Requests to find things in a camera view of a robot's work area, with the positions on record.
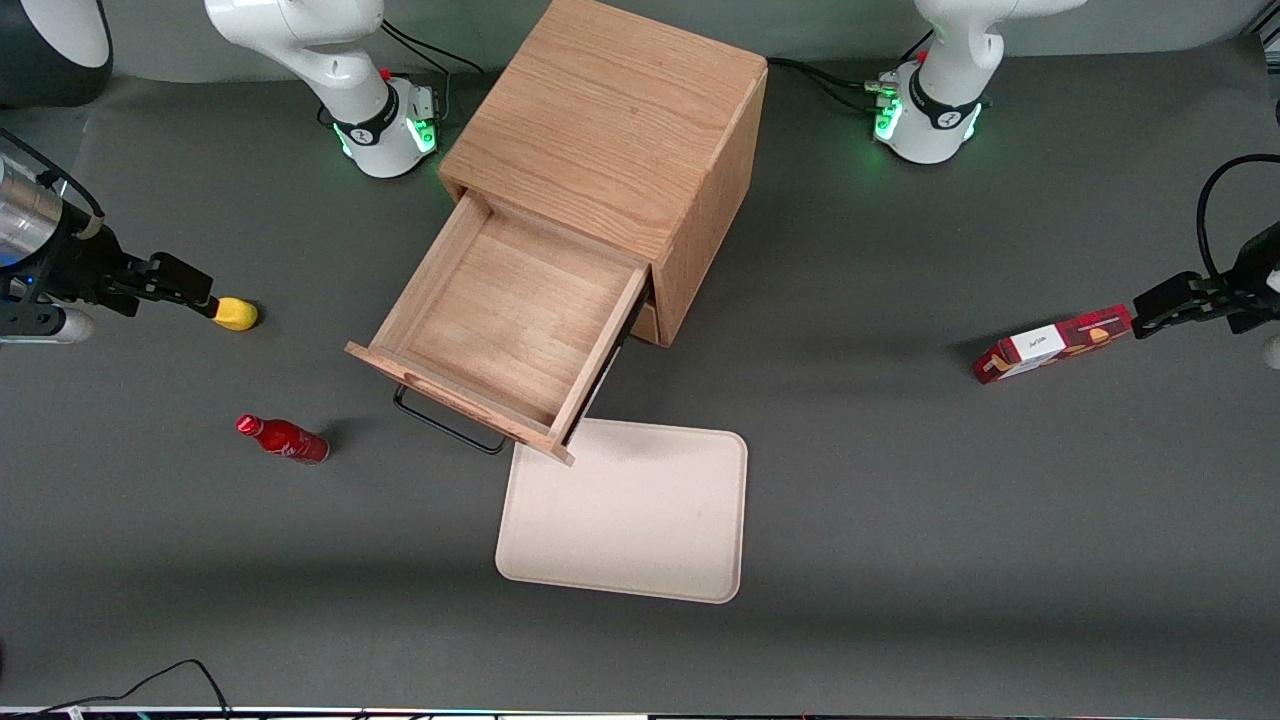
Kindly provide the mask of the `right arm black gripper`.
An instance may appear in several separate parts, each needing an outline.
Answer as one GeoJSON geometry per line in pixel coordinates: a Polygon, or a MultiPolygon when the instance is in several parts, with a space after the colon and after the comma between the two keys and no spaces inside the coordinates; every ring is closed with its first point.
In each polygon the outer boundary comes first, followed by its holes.
{"type": "Polygon", "coordinates": [[[65,211],[50,241],[28,260],[28,278],[40,293],[123,316],[134,316],[142,300],[188,307],[210,320],[216,316],[219,297],[210,275],[170,254],[154,254],[145,277],[143,261],[125,252],[110,228],[77,238],[88,223],[86,213],[65,211]]]}

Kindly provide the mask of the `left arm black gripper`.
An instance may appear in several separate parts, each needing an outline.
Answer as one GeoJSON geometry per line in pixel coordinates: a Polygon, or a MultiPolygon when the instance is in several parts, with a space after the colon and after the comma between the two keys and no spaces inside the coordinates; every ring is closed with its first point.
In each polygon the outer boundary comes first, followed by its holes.
{"type": "Polygon", "coordinates": [[[1217,286],[1194,272],[1181,272],[1134,299],[1133,334],[1153,334],[1189,322],[1228,316],[1233,334],[1244,334],[1279,319],[1279,223],[1247,241],[1225,274],[1233,307],[1217,286]]]}

